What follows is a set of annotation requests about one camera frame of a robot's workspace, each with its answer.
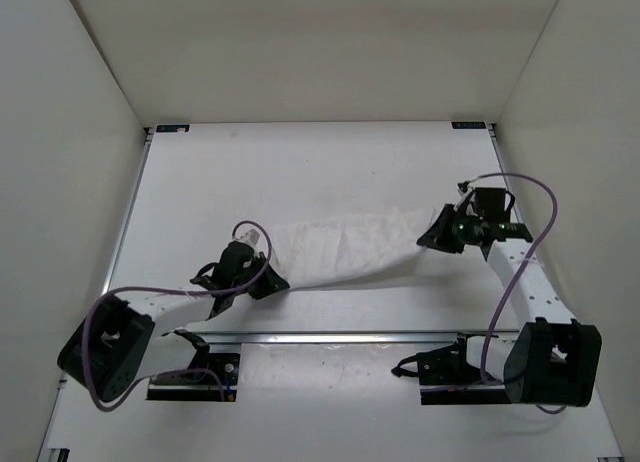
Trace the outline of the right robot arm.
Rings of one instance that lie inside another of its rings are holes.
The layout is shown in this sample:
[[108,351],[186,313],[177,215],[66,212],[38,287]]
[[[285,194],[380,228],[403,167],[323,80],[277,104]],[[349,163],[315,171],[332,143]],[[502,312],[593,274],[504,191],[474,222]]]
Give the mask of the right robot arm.
[[524,404],[551,415],[588,406],[600,332],[556,294],[535,254],[538,240],[511,219],[514,195],[468,182],[458,190],[460,200],[443,207],[417,244],[449,254],[479,248],[504,287],[498,307],[512,307],[518,333],[498,335],[494,314],[486,332],[461,332],[448,346],[406,357],[392,375],[416,379],[424,406]]

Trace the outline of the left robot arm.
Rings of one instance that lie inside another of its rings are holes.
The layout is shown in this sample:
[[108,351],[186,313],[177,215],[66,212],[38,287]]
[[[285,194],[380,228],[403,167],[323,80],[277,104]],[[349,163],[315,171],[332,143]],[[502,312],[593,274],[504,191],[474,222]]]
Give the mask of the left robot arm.
[[209,369],[204,340],[187,325],[208,321],[232,307],[240,295],[261,300],[290,289],[275,264],[273,247],[260,252],[246,239],[231,241],[219,259],[190,280],[193,291],[147,288],[166,302],[131,302],[113,289],[101,296],[64,344],[57,365],[87,389],[102,412],[118,408],[144,379],[176,375],[217,380]]

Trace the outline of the white pleated skirt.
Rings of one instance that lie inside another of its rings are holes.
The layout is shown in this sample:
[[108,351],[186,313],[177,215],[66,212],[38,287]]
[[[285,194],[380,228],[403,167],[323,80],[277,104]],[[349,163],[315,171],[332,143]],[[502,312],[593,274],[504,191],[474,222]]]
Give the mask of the white pleated skirt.
[[376,275],[418,258],[432,209],[349,214],[267,230],[279,275],[293,290]]

